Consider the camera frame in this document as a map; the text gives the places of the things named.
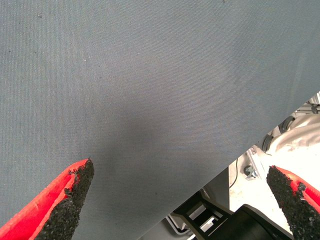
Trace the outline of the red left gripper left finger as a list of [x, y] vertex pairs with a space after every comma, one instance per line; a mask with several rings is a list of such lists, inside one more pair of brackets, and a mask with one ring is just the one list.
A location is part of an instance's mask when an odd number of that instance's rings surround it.
[[70, 240], [95, 174], [91, 159], [68, 166], [0, 229], [2, 240]]

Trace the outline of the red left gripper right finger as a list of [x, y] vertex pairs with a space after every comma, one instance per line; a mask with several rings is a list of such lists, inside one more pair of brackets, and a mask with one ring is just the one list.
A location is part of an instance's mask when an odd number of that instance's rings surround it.
[[272, 165], [266, 182], [295, 240], [320, 238], [320, 191], [295, 173]]

